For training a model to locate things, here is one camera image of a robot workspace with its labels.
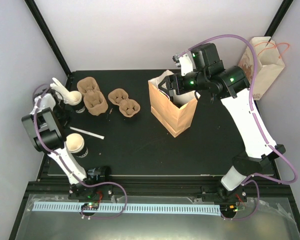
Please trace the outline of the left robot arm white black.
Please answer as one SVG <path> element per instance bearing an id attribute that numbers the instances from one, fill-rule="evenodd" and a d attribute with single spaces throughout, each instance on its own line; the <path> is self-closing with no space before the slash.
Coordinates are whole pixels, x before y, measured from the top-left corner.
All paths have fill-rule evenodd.
<path id="1" fill-rule="evenodd" d="M 66 136 L 56 113 L 63 113 L 50 90 L 35 95 L 33 109 L 21 118 L 30 142 L 63 170 L 69 181 L 69 195 L 74 199 L 99 200 L 105 197 L 104 185 L 110 184 L 108 166 L 84 169 L 75 156 L 85 157 L 88 149 L 82 136 Z"/>

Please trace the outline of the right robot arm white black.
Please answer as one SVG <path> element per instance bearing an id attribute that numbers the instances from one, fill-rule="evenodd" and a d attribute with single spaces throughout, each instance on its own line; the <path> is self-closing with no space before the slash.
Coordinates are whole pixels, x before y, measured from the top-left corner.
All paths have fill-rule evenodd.
<path id="1" fill-rule="evenodd" d="M 230 113 L 243 140 L 245 151 L 232 159 L 232 167 L 220 180 L 218 198 L 230 201 L 235 189 L 250 175 L 260 173 L 280 154 L 284 145 L 277 144 L 264 126 L 258 112 L 254 113 L 249 101 L 250 83 L 239 66 L 224 68 L 214 43 L 205 43 L 191 50 L 190 55 L 173 57 L 181 67 L 180 73 L 164 73 L 157 80 L 158 88 L 172 101 L 174 97 L 189 92 L 208 91 L 211 99 L 218 99 Z"/>

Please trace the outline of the brown paper bag white handles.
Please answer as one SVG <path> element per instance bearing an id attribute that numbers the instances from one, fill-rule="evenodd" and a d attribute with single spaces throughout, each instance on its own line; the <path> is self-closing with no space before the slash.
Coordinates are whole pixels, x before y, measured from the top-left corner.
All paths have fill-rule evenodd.
<path id="1" fill-rule="evenodd" d="M 166 70 L 160 76 L 150 79 L 148 91 L 151 113 L 176 138 L 191 126 L 198 100 L 194 91 L 175 95 L 171 101 L 166 93 L 159 90 L 159 83 L 172 74 L 172 71 Z"/>

